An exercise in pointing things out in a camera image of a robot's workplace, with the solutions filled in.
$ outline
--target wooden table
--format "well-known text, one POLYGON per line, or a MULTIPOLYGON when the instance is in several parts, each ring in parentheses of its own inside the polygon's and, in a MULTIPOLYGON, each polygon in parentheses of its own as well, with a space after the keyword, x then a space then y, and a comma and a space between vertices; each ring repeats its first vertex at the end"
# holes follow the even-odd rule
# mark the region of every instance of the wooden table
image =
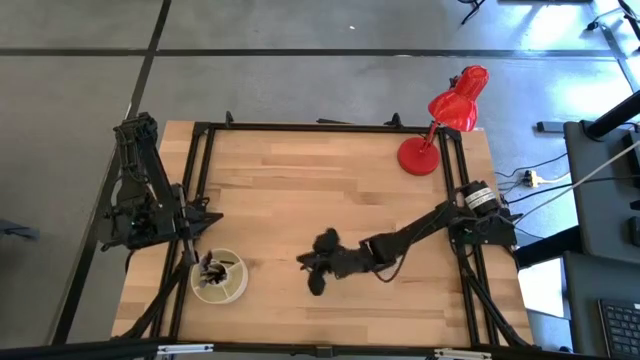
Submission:
MULTIPOLYGON (((166 126, 160 154, 171 182, 182 179, 192 129, 192 122, 166 126)), ((400 169, 396 150, 409 136, 216 131, 206 195, 211 197, 208 210, 223 212, 224 218, 202 235, 196 248, 200 254, 212 248, 235 251, 249 267, 249 285, 228 305, 204 303, 188 288, 179 339, 469 346, 458 266, 446 230, 412 246, 399 276, 389 284, 372 274, 327 277, 324 294, 316 297, 295 261, 327 227, 338 231, 345 246, 355 247, 372 234, 405 226, 445 200, 442 166, 424 177, 400 169)), ((495 189, 484 132, 464 133, 463 145, 470 179, 485 180, 495 189)), ((459 186, 453 144, 450 153, 459 186)), ((191 189, 197 177, 195 172, 191 189)), ((131 259, 114 335, 126 331, 156 295, 166 249, 166 244, 150 247, 131 259)), ((513 259, 502 247, 483 249, 495 303, 531 342, 513 259)), ((481 340, 487 342, 477 299, 475 308, 481 340)), ((168 333, 172 309, 170 299, 162 334, 168 333)))

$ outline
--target keyboard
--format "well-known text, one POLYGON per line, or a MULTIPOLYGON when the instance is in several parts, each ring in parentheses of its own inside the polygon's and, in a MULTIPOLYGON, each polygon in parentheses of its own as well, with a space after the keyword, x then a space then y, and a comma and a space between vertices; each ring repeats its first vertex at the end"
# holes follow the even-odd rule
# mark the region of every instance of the keyboard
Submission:
POLYGON ((609 357, 640 360, 640 301, 599 300, 598 304, 609 357))

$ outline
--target lamp base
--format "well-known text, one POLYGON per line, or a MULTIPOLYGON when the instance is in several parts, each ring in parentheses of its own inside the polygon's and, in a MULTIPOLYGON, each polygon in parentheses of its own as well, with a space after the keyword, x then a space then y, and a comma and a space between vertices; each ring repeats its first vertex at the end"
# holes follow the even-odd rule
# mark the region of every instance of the lamp base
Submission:
POLYGON ((440 153, 433 145, 427 145, 423 138, 410 138, 405 140, 398 149, 398 162, 400 166, 412 175, 427 175, 432 173, 440 163, 440 153))

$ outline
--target concrete floor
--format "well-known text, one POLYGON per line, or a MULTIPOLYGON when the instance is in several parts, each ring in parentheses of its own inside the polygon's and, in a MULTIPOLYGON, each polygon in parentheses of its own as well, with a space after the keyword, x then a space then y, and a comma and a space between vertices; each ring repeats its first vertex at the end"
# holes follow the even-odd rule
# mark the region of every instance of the concrete floor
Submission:
MULTIPOLYGON (((611 3, 487 0, 459 27, 469 8, 450 0, 183 0, 171 6, 160 48, 608 50, 600 30, 582 30, 611 3)), ((146 48, 160 4, 3 1, 0 48, 146 48)), ((639 43, 628 24, 607 21, 633 56, 639 43)), ((628 63, 640 75, 638 60, 628 63)), ((38 242, 0 240, 0 348, 49 341, 113 149, 111 128, 127 111, 141 64, 140 57, 0 56, 0 218, 42 232, 38 242)), ((535 122, 594 119, 631 94, 612 58, 156 58, 140 110, 161 125, 220 121, 226 110, 237 121, 360 124, 397 111, 407 124, 426 124, 428 101, 470 64, 491 72, 478 126, 500 171, 566 151, 561 137, 534 133, 535 122)), ((553 178, 567 170, 563 159, 540 172, 553 178)), ((545 195, 512 209, 526 211, 545 195)), ((575 223, 567 195, 520 226, 547 236, 575 223)), ((109 337, 125 256, 122 249, 95 256, 70 341, 109 337)), ((537 344, 570 345, 566 320, 530 317, 537 344)))

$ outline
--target red desk lamp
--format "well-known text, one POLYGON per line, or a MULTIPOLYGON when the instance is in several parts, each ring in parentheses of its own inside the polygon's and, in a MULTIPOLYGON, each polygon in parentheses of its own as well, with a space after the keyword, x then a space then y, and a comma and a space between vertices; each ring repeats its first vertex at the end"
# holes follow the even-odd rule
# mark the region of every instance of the red desk lamp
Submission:
POLYGON ((408 173, 427 175, 440 162, 438 149, 433 145, 434 134, 439 124, 458 131, 471 131, 478 120, 476 98, 489 81, 489 72, 479 65, 470 66, 455 78, 454 85, 435 98, 428 106, 433 123, 426 137, 405 140, 398 149, 398 162, 408 173))

